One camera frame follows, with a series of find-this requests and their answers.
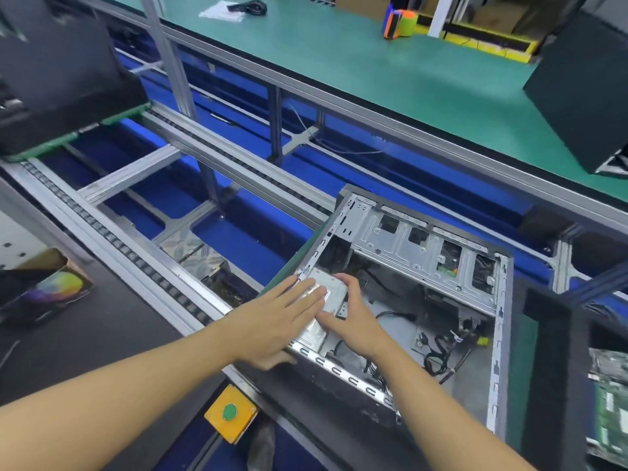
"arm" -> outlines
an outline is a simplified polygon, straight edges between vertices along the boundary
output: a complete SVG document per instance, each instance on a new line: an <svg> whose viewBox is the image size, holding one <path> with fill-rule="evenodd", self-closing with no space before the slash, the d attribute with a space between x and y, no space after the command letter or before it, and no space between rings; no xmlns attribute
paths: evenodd
<svg viewBox="0 0 628 471"><path fill-rule="evenodd" d="M270 368L322 309L325 288L288 278L262 297L168 345L0 408L0 468L96 470L209 375L236 360Z"/></svg>
<svg viewBox="0 0 628 471"><path fill-rule="evenodd" d="M322 311L318 321L355 353L377 364L404 422L435 471L533 471L390 338L362 301L355 277L336 277L349 286L349 316L343 321Z"/></svg>

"white cable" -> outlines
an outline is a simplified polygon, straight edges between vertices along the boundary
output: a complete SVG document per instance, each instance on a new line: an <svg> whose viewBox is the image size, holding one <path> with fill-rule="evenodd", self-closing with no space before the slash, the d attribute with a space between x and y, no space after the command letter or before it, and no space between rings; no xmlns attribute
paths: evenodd
<svg viewBox="0 0 628 471"><path fill-rule="evenodd" d="M288 104L288 107L290 109L292 109L292 112L294 112L296 117L299 119L299 122L301 123L301 126L303 127L303 129L307 131L308 128L305 126L305 124L303 124L303 119L301 119L301 116L296 111L294 106L292 104ZM327 150L329 150L329 151L331 151L331 152L333 152L335 154L340 154L340 155L342 155L342 154L348 154L348 155L385 154L385 152L383 150L373 150L372 152L348 152L346 150L334 150L330 146L328 146L325 142L323 142L321 139L316 139L316 141L319 144L321 144L324 148L326 148Z"/></svg>

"left hand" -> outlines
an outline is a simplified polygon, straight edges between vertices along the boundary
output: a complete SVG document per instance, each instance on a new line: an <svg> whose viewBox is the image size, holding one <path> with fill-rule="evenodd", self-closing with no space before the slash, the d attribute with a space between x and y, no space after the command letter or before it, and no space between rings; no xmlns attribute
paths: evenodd
<svg viewBox="0 0 628 471"><path fill-rule="evenodd" d="M326 293L320 286L299 299L315 281L306 279L287 291L295 280L295 276L288 277L216 322L233 361L243 360L262 370L293 362L283 348L323 309Z"/></svg>

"hand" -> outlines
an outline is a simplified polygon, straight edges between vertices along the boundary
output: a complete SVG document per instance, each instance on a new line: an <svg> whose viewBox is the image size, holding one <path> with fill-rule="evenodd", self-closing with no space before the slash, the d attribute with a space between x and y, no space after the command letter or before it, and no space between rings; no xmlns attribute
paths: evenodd
<svg viewBox="0 0 628 471"><path fill-rule="evenodd" d="M326 293L320 286L299 299L315 281L306 279L286 291L295 280L294 276L288 277L263 296L232 310L216 322L232 362L243 360L263 370L280 362L293 362L283 348L325 306Z"/></svg>
<svg viewBox="0 0 628 471"><path fill-rule="evenodd" d="M377 357L386 351L393 341L366 307L358 280L348 274L334 274L349 288L349 313L342 320L329 312L321 311L316 316L319 324L340 335L355 353L377 363Z"/></svg>

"green button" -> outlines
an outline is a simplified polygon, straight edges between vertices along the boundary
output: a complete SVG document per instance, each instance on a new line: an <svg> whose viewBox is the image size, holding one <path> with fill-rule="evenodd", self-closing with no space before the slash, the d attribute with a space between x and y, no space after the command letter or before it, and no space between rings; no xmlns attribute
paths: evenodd
<svg viewBox="0 0 628 471"><path fill-rule="evenodd" d="M235 406L233 403L229 403L227 405L225 405L225 407L222 409L222 419L225 421L231 421L233 420L237 415L237 406Z"/></svg>

